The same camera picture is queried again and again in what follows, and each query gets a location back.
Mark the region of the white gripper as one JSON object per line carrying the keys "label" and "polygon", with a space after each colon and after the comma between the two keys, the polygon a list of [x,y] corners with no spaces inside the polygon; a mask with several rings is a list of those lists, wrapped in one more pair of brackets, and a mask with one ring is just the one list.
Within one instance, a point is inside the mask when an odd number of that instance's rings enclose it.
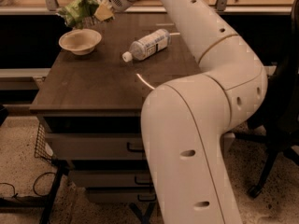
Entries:
{"label": "white gripper", "polygon": [[133,4],[134,0],[103,0],[94,16],[99,21],[109,21],[114,19],[114,10],[124,11]]}

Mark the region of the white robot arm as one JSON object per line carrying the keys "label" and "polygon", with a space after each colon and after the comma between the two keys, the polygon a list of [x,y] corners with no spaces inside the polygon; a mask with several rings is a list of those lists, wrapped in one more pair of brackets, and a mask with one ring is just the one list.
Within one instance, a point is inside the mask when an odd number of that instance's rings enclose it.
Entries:
{"label": "white robot arm", "polygon": [[[136,0],[107,1],[124,11]],[[200,68],[155,88],[142,107],[143,144],[164,224],[242,224],[221,138],[259,108],[266,71],[203,0],[160,1]]]}

